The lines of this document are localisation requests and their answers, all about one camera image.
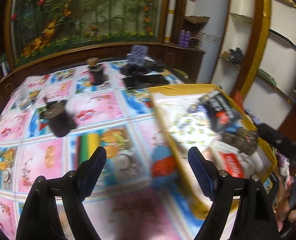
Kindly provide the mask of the black jar with cork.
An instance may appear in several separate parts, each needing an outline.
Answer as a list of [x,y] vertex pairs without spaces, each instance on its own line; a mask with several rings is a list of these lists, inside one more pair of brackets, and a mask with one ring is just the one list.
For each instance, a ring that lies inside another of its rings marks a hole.
[[92,57],[87,59],[89,79],[92,85],[99,86],[105,81],[104,69],[102,65],[99,64],[99,59],[97,57]]

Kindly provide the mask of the white yellow rolled poster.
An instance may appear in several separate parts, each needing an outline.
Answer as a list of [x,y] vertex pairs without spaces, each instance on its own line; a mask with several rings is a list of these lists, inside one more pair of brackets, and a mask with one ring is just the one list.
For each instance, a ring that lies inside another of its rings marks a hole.
[[165,26],[164,42],[168,43],[171,39],[173,19],[175,16],[176,0],[169,0],[168,14]]

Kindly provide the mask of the lemon print tissue pack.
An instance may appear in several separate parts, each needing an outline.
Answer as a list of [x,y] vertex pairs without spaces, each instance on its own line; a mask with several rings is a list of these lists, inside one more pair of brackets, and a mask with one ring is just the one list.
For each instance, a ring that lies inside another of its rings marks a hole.
[[204,113],[188,113],[179,116],[168,129],[170,135],[182,146],[207,146],[217,136],[210,128]]

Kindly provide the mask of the red plastic bag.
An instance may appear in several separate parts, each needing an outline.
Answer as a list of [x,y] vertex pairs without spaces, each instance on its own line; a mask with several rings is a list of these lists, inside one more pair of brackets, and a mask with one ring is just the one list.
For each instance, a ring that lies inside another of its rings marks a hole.
[[232,99],[238,105],[238,107],[244,112],[243,97],[241,96],[238,90],[234,92]]

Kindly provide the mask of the purple bottles pair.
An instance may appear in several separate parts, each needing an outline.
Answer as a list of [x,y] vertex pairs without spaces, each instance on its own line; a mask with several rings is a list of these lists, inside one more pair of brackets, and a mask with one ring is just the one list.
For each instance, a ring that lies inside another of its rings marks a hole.
[[178,46],[182,48],[188,48],[191,38],[191,32],[186,30],[181,30],[178,38]]

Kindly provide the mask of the brown knitted yarn hat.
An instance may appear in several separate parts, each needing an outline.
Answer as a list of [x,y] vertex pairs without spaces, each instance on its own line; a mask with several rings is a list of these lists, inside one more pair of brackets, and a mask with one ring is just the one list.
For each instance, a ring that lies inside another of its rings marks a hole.
[[221,141],[237,148],[240,153],[250,156],[257,149],[258,133],[257,131],[240,127],[234,133],[223,133]]

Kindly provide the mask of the red white tissue pack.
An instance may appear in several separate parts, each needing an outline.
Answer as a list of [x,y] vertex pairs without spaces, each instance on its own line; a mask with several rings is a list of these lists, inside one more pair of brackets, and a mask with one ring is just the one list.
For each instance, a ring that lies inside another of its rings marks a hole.
[[253,174],[260,175],[263,171],[257,152],[247,155],[222,141],[209,145],[209,151],[216,168],[227,171],[233,177],[249,178]]

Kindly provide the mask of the yellow cardboard box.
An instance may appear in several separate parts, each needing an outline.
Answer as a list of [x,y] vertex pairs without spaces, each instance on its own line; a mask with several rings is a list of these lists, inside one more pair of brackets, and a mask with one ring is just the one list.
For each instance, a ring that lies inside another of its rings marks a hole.
[[183,140],[174,138],[172,132],[174,124],[186,115],[191,104],[195,103],[199,97],[218,89],[219,87],[213,84],[180,84],[149,88],[158,125],[177,163],[183,194],[192,214],[201,220],[206,218],[212,202],[205,196],[194,177],[188,163],[188,150],[196,146],[200,152],[203,152],[209,145],[219,140],[219,135],[209,128],[207,121],[200,121],[198,125],[189,123],[188,127],[194,128],[194,131],[180,132],[179,135]]

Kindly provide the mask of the flower aquarium display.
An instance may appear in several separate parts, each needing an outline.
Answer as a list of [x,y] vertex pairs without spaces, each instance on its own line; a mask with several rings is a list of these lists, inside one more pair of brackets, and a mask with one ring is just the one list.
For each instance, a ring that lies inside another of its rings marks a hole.
[[16,66],[74,48],[155,42],[162,0],[12,0]]

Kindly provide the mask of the black grinder jar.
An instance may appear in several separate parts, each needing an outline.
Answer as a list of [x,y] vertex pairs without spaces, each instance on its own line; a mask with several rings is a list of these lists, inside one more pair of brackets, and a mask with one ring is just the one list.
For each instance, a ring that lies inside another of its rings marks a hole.
[[45,109],[41,111],[40,117],[47,122],[50,130],[56,137],[65,137],[77,124],[72,115],[66,111],[67,100],[50,102],[46,96],[43,97]]

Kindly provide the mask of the rainbow coloured paper pack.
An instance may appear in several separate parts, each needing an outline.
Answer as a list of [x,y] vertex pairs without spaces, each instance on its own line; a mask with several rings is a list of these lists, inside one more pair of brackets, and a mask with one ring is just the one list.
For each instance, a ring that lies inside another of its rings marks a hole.
[[101,137],[98,133],[87,133],[77,135],[75,139],[75,154],[73,155],[73,168],[77,168],[88,160],[95,150],[100,146]]

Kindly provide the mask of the black snack bag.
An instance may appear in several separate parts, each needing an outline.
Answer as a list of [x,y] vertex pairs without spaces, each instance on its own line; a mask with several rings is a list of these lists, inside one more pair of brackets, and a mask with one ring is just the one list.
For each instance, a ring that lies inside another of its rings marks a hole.
[[236,111],[228,99],[219,90],[212,90],[199,98],[210,119],[211,129],[221,133],[241,119],[241,114]]

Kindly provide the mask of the black smartphone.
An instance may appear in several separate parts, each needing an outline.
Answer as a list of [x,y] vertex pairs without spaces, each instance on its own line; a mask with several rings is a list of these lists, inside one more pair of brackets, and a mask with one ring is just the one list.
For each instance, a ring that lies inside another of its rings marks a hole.
[[143,89],[168,85],[169,81],[167,81],[162,75],[156,74],[124,77],[123,83],[127,89]]

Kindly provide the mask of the clear plastic cup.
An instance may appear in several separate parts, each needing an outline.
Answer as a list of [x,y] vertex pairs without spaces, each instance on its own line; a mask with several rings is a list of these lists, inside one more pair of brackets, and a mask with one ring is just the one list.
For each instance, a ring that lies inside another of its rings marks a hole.
[[31,109],[36,100],[38,92],[30,91],[27,87],[19,87],[13,92],[15,105],[21,112]]

